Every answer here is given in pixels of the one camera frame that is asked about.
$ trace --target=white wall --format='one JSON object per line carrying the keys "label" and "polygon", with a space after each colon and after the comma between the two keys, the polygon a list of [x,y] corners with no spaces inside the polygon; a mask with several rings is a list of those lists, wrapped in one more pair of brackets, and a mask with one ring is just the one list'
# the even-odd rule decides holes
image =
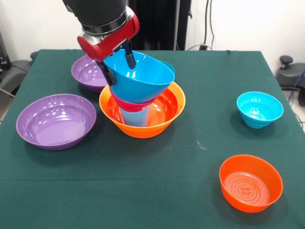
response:
{"label": "white wall", "polygon": [[[205,5],[192,0],[186,48],[204,40]],[[274,73],[283,54],[305,62],[304,0],[213,0],[212,23],[214,50],[260,50]]]}
{"label": "white wall", "polygon": [[80,49],[81,24],[62,0],[0,0],[0,31],[11,60],[39,49]]}
{"label": "white wall", "polygon": [[[193,0],[186,48],[203,42],[206,0]],[[275,72],[282,54],[305,61],[305,0],[213,0],[215,50],[261,50]],[[39,49],[79,49],[81,25],[62,0],[0,0],[12,60]]]}

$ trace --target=light blue bowl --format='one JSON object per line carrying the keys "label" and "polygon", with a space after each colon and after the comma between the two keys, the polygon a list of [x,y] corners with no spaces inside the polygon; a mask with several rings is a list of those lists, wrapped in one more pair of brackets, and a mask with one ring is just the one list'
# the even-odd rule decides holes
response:
{"label": "light blue bowl", "polygon": [[283,106],[273,96],[262,92],[247,92],[237,99],[237,107],[244,122],[252,128],[263,128],[279,119]]}
{"label": "light blue bowl", "polygon": [[119,110],[126,125],[138,126],[138,127],[147,126],[149,106],[147,106],[144,110],[138,112],[124,111],[120,107]]}
{"label": "light blue bowl", "polygon": [[127,102],[146,103],[165,91],[175,75],[166,64],[153,57],[135,51],[133,55],[136,61],[134,69],[129,68],[123,49],[105,59],[117,82],[111,90]]}
{"label": "light blue bowl", "polygon": [[175,68],[170,63],[165,62],[165,61],[161,61],[161,62],[164,63],[167,67],[169,67],[174,75],[176,74]]}

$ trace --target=green tablecloth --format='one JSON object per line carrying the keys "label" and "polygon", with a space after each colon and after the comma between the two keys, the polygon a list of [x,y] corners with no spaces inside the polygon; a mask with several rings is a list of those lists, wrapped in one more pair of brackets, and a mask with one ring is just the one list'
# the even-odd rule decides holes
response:
{"label": "green tablecloth", "polygon": [[[260,52],[145,52],[176,68],[183,113],[161,135],[135,139],[100,111],[71,66],[75,50],[40,51],[0,125],[0,224],[4,229],[203,229],[305,227],[305,143],[284,94]],[[280,120],[244,125],[238,95],[267,92],[284,106]],[[19,113],[51,94],[88,98],[97,121],[77,146],[52,152],[24,142]],[[282,175],[284,192],[262,213],[246,214],[223,198],[219,167],[251,154]]]}

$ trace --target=wire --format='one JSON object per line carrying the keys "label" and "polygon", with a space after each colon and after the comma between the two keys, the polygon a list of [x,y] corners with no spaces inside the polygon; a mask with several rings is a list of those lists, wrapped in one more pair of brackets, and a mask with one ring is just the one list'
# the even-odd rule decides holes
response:
{"label": "wire", "polygon": [[200,46],[200,45],[205,45],[206,47],[210,48],[212,50],[212,48],[210,46],[208,46],[207,44],[197,44],[197,45],[194,45],[192,46],[191,48],[189,48],[187,51],[191,50],[192,48],[195,48],[197,46]]}
{"label": "wire", "polygon": [[288,98],[288,102],[290,104],[290,106],[292,106],[292,104],[294,104],[294,99],[295,99],[295,87],[301,82],[302,78],[304,77],[304,74],[305,74],[305,69],[303,70],[303,73],[302,75],[298,78],[298,80],[296,81],[293,89],[292,89],[292,92]]}
{"label": "wire", "polygon": [[213,1],[213,0],[210,1],[210,28],[211,28],[211,32],[212,32],[212,36],[213,36],[213,38],[212,38],[212,44],[211,44],[211,49],[213,50],[213,43],[214,43],[214,38],[215,38],[215,36],[214,36],[213,26],[212,26],[212,1]]}
{"label": "wire", "polygon": [[298,121],[299,121],[299,123],[301,124],[301,127],[302,127],[302,129],[303,129],[303,122],[302,122],[302,120],[300,119],[300,117],[295,113],[295,116],[297,117],[297,119],[298,119]]}
{"label": "wire", "polygon": [[9,92],[3,90],[2,88],[0,88],[0,92],[3,92],[3,93],[7,94],[8,96],[10,96],[10,97],[12,97],[12,98],[15,98],[15,96],[14,96],[13,94],[11,94],[11,93],[9,93]]}
{"label": "wire", "polygon": [[28,71],[27,70],[25,70],[25,69],[23,69],[23,68],[20,68],[20,67],[18,67],[18,66],[16,66],[16,65],[11,65],[12,67],[15,67],[15,68],[18,68],[18,69],[20,69],[20,70],[23,70],[23,71],[25,71],[26,73],[28,73]]}
{"label": "wire", "polygon": [[205,6],[205,28],[204,28],[204,44],[206,43],[206,34],[207,34],[207,21],[208,21],[208,7],[209,7],[209,0],[206,0]]}

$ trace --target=metal ring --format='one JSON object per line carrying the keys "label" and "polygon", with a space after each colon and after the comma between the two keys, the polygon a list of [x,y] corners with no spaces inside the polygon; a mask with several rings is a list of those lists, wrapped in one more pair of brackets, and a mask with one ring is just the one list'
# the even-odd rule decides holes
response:
{"label": "metal ring", "polygon": [[114,21],[111,21],[104,25],[99,26],[88,26],[82,24],[84,31],[94,37],[108,35],[117,31],[120,27],[122,27],[128,20],[128,14],[126,9],[124,12]]}

